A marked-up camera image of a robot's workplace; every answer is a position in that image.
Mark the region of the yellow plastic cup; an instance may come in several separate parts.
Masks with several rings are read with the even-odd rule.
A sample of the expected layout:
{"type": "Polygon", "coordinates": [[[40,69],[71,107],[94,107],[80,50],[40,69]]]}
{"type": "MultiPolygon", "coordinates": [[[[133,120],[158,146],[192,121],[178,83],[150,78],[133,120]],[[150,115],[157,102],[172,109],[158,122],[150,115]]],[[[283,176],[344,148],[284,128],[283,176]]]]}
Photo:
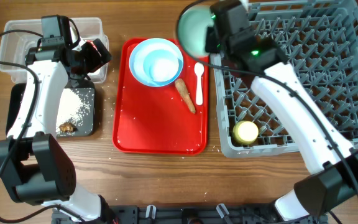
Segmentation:
{"type": "Polygon", "coordinates": [[[233,138],[239,144],[252,144],[258,135],[259,129],[251,121],[240,121],[233,127],[233,138]]]}

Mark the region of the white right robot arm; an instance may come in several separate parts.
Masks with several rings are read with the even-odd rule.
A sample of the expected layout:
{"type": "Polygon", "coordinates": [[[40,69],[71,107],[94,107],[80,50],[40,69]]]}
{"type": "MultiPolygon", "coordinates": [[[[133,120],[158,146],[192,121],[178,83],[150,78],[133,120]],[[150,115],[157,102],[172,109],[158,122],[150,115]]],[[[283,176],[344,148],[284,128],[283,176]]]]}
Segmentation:
{"type": "Polygon", "coordinates": [[[285,52],[271,38],[256,37],[240,1],[219,1],[210,11],[213,26],[207,31],[206,49],[223,52],[232,74],[252,77],[251,90],[298,145],[310,172],[276,199],[277,216],[284,223],[319,217],[351,197],[358,199],[358,149],[305,91],[285,52]]]}

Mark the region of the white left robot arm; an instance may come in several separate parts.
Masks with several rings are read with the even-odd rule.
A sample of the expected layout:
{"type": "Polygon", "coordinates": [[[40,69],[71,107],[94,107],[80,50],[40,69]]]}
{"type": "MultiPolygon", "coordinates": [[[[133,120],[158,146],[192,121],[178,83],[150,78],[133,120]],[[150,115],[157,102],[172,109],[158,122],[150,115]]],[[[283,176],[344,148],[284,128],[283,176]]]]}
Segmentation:
{"type": "Polygon", "coordinates": [[[11,200],[69,216],[76,223],[118,223],[105,199],[84,189],[56,140],[60,98],[70,82],[82,84],[111,60],[99,39],[82,42],[66,16],[44,16],[42,32],[22,68],[27,83],[16,119],[0,140],[0,183],[11,200]]]}

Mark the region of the small light blue bowl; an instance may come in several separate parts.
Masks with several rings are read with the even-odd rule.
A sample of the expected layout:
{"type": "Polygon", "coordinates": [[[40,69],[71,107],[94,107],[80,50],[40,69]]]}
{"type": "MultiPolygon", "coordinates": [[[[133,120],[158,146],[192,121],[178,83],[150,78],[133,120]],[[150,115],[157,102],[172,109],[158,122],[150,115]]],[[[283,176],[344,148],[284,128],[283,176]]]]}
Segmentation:
{"type": "Polygon", "coordinates": [[[148,86],[165,86],[181,72],[183,62],[168,50],[154,50],[143,61],[145,83],[148,86]]]}

